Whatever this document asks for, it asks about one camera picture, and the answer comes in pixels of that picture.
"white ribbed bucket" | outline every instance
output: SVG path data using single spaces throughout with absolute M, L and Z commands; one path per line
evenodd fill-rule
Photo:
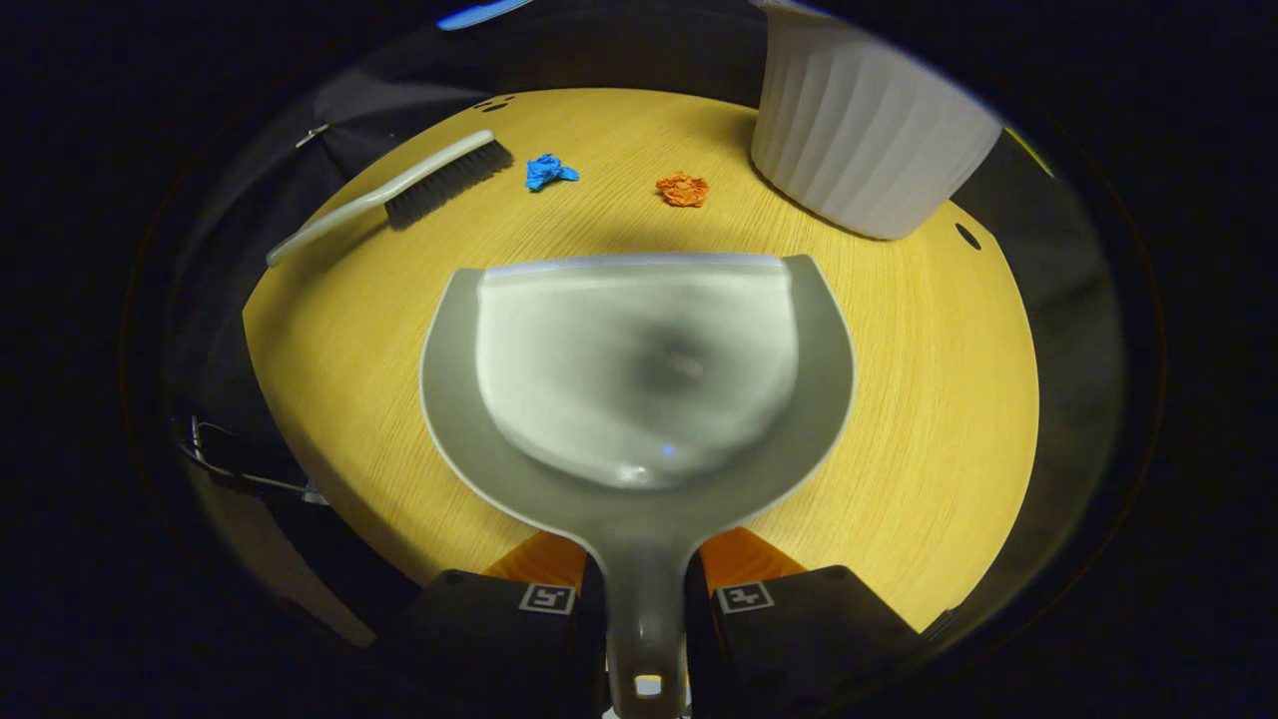
M 952 83 L 841 20 L 777 0 L 750 156 L 773 185 L 850 230 L 914 231 L 994 146 L 999 120 Z

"wood grain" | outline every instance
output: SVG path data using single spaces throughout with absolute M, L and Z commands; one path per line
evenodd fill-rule
M 320 209 L 477 129 L 516 157 L 403 232 L 382 212 L 332 232 L 267 271 L 244 309 L 284 437 L 373 548 L 426 582 L 443 568 L 481 571 L 533 534 L 452 475 L 422 418 L 422 342 L 455 268 L 625 252 L 806 253 L 852 331 L 852 418 L 820 473 L 750 529 L 808 567 L 846 564 L 915 628 L 967 595 L 1016 517 L 1038 434 L 1034 346 L 1007 262 L 952 203 L 897 241 L 806 212 L 753 170 L 754 119 L 748 107 L 661 92 L 525 92 L 406 140 Z M 523 160 L 543 152 L 581 180 L 525 189 Z M 709 180 L 704 207 L 661 201 L 656 180 L 680 170 Z

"orange crumpled paper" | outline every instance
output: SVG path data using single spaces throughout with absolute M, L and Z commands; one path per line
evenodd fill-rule
M 711 184 L 704 178 L 694 178 L 688 172 L 675 172 L 657 180 L 657 189 L 661 190 L 667 204 L 700 207 L 705 202 L 705 193 L 711 190 Z

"brush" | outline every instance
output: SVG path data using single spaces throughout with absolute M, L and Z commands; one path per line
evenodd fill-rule
M 515 156 L 497 142 L 491 130 L 479 130 L 404 170 L 373 192 L 303 225 L 266 253 L 266 264 L 275 267 L 328 230 L 377 204 L 386 207 L 391 227 L 403 230 L 514 161 Z

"brush handle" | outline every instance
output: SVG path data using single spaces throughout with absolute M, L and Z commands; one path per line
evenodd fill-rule
M 364 213 L 372 207 L 385 204 L 405 189 L 428 176 L 431 172 L 438 170 L 443 165 L 447 165 L 458 157 L 461 157 L 466 152 L 473 152 L 479 147 L 483 147 L 493 139 L 496 139 L 496 137 L 492 134 L 492 130 L 487 129 L 466 135 L 395 175 L 394 179 L 368 194 L 351 199 L 318 220 L 307 222 L 302 226 L 302 229 L 290 234 L 284 241 L 276 244 L 270 252 L 266 253 L 266 264 L 268 267 L 275 267 L 288 258 L 289 254 L 293 254 L 298 249 L 311 244 L 328 230 Z

